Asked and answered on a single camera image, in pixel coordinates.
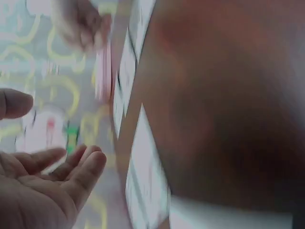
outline patterned tablecloth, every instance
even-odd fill
[[[94,100],[95,57],[74,53],[62,43],[52,27],[48,1],[0,0],[0,87],[28,92],[35,99],[29,115],[0,123],[0,147],[6,152],[35,150],[53,141],[70,150],[77,136],[78,144],[101,146],[108,156],[106,169],[75,228],[128,229],[109,106]],[[94,3],[100,12],[116,13],[116,0]]]

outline finger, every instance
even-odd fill
[[[78,163],[79,166],[82,166],[83,163],[87,160],[87,158],[96,151],[102,151],[101,148],[99,148],[98,146],[90,146],[86,149],[85,153],[82,155],[80,162]]]
[[[106,156],[102,152],[93,152],[70,180],[61,185],[72,198],[78,212],[84,206],[96,182],[100,178],[106,164]]]
[[[65,180],[70,172],[78,165],[81,157],[85,153],[86,148],[86,145],[78,146],[73,154],[67,157],[65,163],[49,174],[50,179],[58,181]]]
[[[93,153],[93,152],[100,152],[102,151],[101,148],[98,146],[90,146],[86,149],[85,153],[81,157],[78,165],[69,173],[69,175],[66,177],[66,181],[69,180],[74,174],[76,174],[82,167],[83,163],[87,160],[87,158]]]
[[[0,120],[19,118],[33,107],[33,97],[13,89],[0,89]]]
[[[27,171],[13,155],[0,152],[0,174],[16,178],[26,176]]]
[[[21,162],[29,175],[34,175],[59,161],[66,153],[65,149],[54,148],[34,154],[13,153],[13,155]]]

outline brown surface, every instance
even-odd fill
[[[304,12],[303,0],[157,0],[116,142],[123,187],[143,103],[174,195],[293,210],[305,189]]]

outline hand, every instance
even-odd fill
[[[33,105],[31,96],[0,90],[0,119],[17,118]],[[54,172],[42,175],[64,149],[35,154],[0,152],[0,222],[5,229],[71,229],[98,181],[106,157],[97,146],[79,146]]]
[[[82,52],[100,50],[108,40],[111,15],[99,15],[89,0],[51,0],[51,19],[63,40]]]

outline card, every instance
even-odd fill
[[[149,228],[156,228],[169,214],[169,188],[142,105],[132,145],[130,166],[134,166]]]
[[[291,229],[289,213],[246,211],[173,197],[171,229]]]
[[[138,4],[138,26],[135,41],[135,53],[138,61],[140,60],[147,27],[155,6],[155,2],[156,0],[137,0],[135,2],[135,4]]]
[[[117,138],[120,135],[120,129],[123,116],[122,93],[119,87],[118,75],[115,79],[114,98],[113,98],[113,122]]]
[[[119,73],[125,115],[128,110],[129,100],[132,92],[136,65],[137,62],[132,47],[129,30],[127,30]]]
[[[128,168],[125,191],[129,216],[134,229],[146,229],[148,228],[147,216],[144,215],[140,206],[131,170],[132,166]]]

